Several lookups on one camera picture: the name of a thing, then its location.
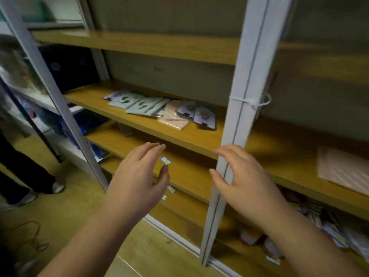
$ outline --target tiled floor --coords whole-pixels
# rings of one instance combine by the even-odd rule
[[[37,136],[26,139],[9,131],[9,140],[19,151],[27,154],[57,175],[58,181],[66,184],[66,190],[57,195],[39,195],[28,205],[0,214],[0,228],[13,228],[30,220],[41,224],[40,243],[49,243],[49,248],[37,253],[29,245],[18,252],[23,261],[38,258],[30,270],[36,276],[64,247],[86,220],[97,212],[104,200],[104,191],[99,183],[69,163],[59,164]],[[0,166],[0,171],[10,173]],[[3,240],[16,251],[22,242],[32,238],[36,226],[27,224],[12,232],[3,232]],[[153,228],[141,221],[127,237],[106,276],[223,276],[212,267],[202,267],[197,258]]]

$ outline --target white zip tie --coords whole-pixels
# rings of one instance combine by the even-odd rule
[[[265,93],[265,96],[268,98],[268,101],[267,102],[264,102],[264,103],[259,103],[259,104],[255,104],[253,101],[250,101],[250,100],[247,100],[247,99],[241,99],[241,98],[237,98],[237,97],[233,97],[233,96],[230,96],[229,98],[232,99],[232,100],[236,100],[236,101],[241,101],[241,102],[247,103],[247,104],[249,104],[251,106],[259,107],[259,106],[268,105],[270,102],[272,102],[272,97],[270,96],[269,93]]]

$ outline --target left hand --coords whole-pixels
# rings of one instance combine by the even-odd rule
[[[162,167],[155,184],[153,170],[164,149],[164,144],[147,142],[134,148],[121,162],[104,204],[104,209],[115,219],[136,224],[161,200],[169,184],[169,167]]]

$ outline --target sneaker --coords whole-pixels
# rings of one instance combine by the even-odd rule
[[[62,192],[65,189],[65,186],[62,184],[59,184],[58,182],[55,182],[52,184],[52,193],[58,194]]]
[[[29,193],[27,193],[24,198],[22,198],[18,203],[16,204],[9,204],[7,202],[3,202],[1,205],[0,205],[0,211],[1,212],[7,212],[7,211],[10,211],[12,209],[15,209],[16,207],[19,207],[19,206],[22,206],[22,205],[25,205],[27,203],[30,203],[32,202],[33,200],[36,199],[36,195],[30,191]]]

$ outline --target black trousers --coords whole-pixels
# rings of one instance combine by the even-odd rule
[[[0,131],[0,163],[36,192],[52,193],[55,177],[28,156],[18,152]],[[18,203],[30,190],[0,172],[0,194],[9,204]]]

